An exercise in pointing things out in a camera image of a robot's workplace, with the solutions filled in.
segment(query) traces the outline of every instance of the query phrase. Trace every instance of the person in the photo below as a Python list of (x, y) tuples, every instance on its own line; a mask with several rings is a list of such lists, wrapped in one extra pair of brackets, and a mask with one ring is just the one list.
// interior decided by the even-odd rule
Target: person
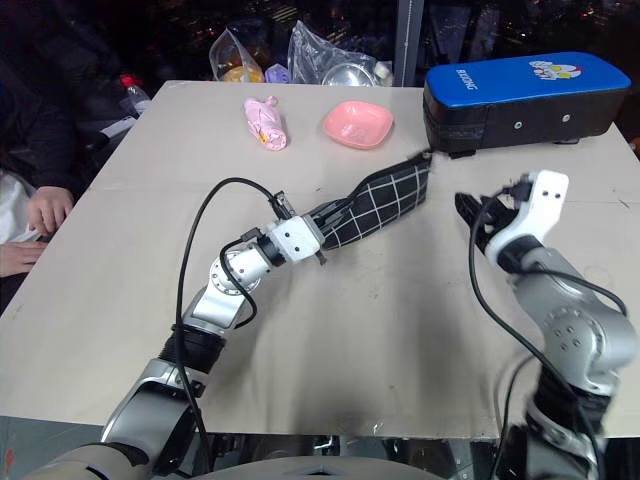
[[(33, 70), (21, 69), (8, 50), (0, 51), (0, 313), (64, 223), (82, 190), (73, 175), (75, 127), (68, 111), (29, 82)], [(11, 155), (16, 145), (28, 160)], [(23, 165), (23, 176), (6, 166)]]

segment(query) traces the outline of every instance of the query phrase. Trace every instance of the finger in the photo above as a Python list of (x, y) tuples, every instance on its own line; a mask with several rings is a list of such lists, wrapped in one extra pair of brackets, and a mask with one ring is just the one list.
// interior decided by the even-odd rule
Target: finger
[(20, 256), (20, 263), (23, 265), (33, 265), (38, 261), (43, 250), (25, 250), (25, 253)]
[(48, 244), (46, 242), (16, 242), (13, 245), (19, 248), (44, 250)]
[(56, 205), (53, 207), (53, 218), (56, 221), (56, 228), (60, 228), (62, 222), (64, 222), (64, 219), (67, 216), (64, 209), (65, 207), (62, 205)]
[(48, 233), (56, 231), (56, 219), (53, 215), (53, 207), (47, 206), (42, 209), (42, 219), (44, 220), (44, 226), (47, 228)]
[(42, 233), (42, 230), (38, 228), (38, 225), (42, 224), (42, 213), (40, 212), (40, 209), (31, 202), (27, 207), (27, 221), (29, 222), (29, 230), (38, 229), (38, 231)]
[(16, 273), (28, 273), (33, 268), (33, 263), (25, 263), (16, 267)]
[(35, 223), (33, 225), (33, 228), (38, 230), (38, 232), (40, 232), (40, 235), (42, 235), (43, 237), (49, 236), (49, 232), (47, 232), (47, 227), (44, 226), (44, 222), (42, 220), (39, 220), (37, 223)]

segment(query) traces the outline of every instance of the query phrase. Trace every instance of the metal bowl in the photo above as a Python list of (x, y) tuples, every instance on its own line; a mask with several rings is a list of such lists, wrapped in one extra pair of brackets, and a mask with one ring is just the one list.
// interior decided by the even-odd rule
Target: metal bowl
[(355, 63), (340, 63), (325, 74), (323, 85), (342, 85), (350, 87), (372, 87), (376, 84), (367, 70)]

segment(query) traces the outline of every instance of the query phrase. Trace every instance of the human hand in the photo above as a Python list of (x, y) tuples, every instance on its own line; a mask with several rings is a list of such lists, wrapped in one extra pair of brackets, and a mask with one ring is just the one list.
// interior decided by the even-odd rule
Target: human hand
[(73, 195), (62, 187), (40, 187), (27, 205), (29, 230), (53, 235), (73, 208)]
[(44, 242), (9, 242), (0, 245), (0, 278), (30, 272), (46, 246)]

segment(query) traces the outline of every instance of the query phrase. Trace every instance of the metal pole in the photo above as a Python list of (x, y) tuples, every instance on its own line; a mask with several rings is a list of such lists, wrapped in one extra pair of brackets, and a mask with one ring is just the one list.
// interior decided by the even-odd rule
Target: metal pole
[(393, 85), (396, 87), (413, 86), (423, 8), (424, 0), (398, 0), (396, 55), (393, 65)]

